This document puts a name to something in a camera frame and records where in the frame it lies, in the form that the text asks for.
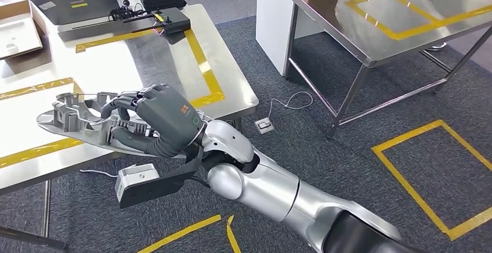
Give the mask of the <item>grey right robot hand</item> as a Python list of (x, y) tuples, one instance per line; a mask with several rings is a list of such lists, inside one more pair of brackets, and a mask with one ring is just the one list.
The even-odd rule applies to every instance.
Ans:
[(183, 152), (204, 125), (196, 109), (168, 84), (120, 93), (102, 107), (101, 118), (109, 118), (115, 109), (123, 120), (129, 120), (128, 110), (134, 111), (159, 136), (139, 136), (117, 126), (111, 130), (112, 137), (125, 146), (154, 156), (168, 158)]

